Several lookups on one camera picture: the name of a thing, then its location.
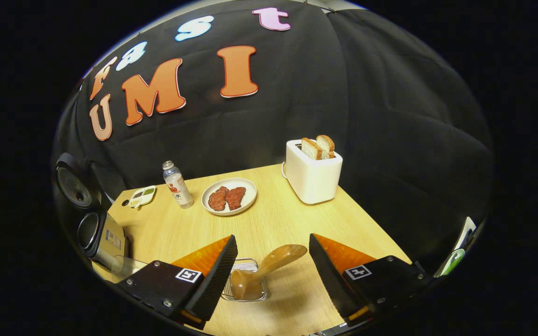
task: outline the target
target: bottle label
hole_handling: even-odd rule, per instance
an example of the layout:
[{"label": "bottle label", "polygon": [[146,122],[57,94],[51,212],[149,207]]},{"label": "bottle label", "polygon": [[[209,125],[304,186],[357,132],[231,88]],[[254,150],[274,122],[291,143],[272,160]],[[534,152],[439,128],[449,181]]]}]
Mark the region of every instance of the bottle label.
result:
[{"label": "bottle label", "polygon": [[175,198],[178,204],[187,204],[192,200],[192,196],[190,196],[190,193],[188,193],[188,189],[186,188],[186,184],[184,183],[184,178],[182,178],[181,176],[179,179],[167,184],[167,187],[173,194],[173,198]]}]

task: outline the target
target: pink letter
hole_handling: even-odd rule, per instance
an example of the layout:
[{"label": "pink letter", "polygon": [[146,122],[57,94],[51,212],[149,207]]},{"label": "pink letter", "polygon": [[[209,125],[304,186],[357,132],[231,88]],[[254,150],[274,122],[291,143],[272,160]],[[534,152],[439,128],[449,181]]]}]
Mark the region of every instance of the pink letter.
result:
[{"label": "pink letter", "polygon": [[269,30],[288,30],[290,29],[290,25],[288,23],[281,23],[279,21],[279,17],[288,17],[288,13],[286,12],[279,12],[277,11],[277,8],[271,7],[271,8],[262,8],[257,9],[255,11],[252,11],[253,14],[259,15],[259,21],[261,22],[261,26],[269,29]]}]

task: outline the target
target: bottle cap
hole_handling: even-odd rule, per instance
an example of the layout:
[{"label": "bottle cap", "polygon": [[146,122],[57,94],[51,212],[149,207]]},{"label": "bottle cap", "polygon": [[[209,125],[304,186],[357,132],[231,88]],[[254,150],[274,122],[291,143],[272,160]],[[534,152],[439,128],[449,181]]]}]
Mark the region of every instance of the bottle cap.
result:
[{"label": "bottle cap", "polygon": [[171,167],[173,167],[173,162],[171,162],[171,161],[163,162],[163,169],[169,169]]}]

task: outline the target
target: white toaster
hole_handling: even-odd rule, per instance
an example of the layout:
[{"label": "white toaster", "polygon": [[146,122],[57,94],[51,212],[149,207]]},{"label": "white toaster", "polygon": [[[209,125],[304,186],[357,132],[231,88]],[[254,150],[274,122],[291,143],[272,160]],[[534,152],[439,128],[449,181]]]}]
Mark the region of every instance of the white toaster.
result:
[{"label": "white toaster", "polygon": [[331,159],[313,160],[303,153],[301,146],[302,140],[286,142],[286,162],[282,164],[282,175],[305,204],[333,199],[340,181],[342,157],[334,151],[335,157]]}]

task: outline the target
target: orange letter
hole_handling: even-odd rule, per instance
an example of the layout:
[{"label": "orange letter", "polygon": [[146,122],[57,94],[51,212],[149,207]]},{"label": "orange letter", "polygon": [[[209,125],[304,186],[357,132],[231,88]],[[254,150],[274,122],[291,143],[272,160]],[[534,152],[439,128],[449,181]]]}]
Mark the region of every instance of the orange letter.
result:
[{"label": "orange letter", "polygon": [[147,117],[151,117],[157,94],[159,95],[157,104],[159,113],[173,111],[186,105],[186,99],[180,96],[180,90],[177,87],[177,67],[180,64],[182,64],[182,59],[168,60],[160,64],[153,74],[151,85],[147,85],[141,75],[126,79],[121,86],[126,92],[128,109],[126,125],[131,126],[142,120],[142,113],[138,111],[136,104],[142,108]]},{"label": "orange letter", "polygon": [[115,56],[113,59],[109,61],[109,63],[103,66],[103,68],[99,70],[99,72],[97,72],[97,74],[94,76],[94,85],[92,86],[92,93],[90,94],[90,100],[92,100],[92,98],[94,98],[94,96],[98,94],[101,88],[103,87],[102,80],[107,77],[107,74],[109,74],[109,66],[115,63],[115,60],[117,59],[118,57]]},{"label": "orange letter", "polygon": [[220,92],[222,97],[250,96],[259,90],[258,85],[250,80],[250,55],[254,53],[256,49],[247,45],[223,48],[217,52],[226,66],[226,85]]},{"label": "orange letter", "polygon": [[101,107],[103,108],[103,118],[105,120],[105,129],[101,128],[101,123],[99,122],[99,115],[97,110],[99,105],[94,105],[90,109],[90,121],[92,122],[92,130],[94,131],[94,136],[97,137],[100,141],[105,141],[111,136],[111,114],[109,114],[109,98],[111,94],[106,95],[101,99]]}]

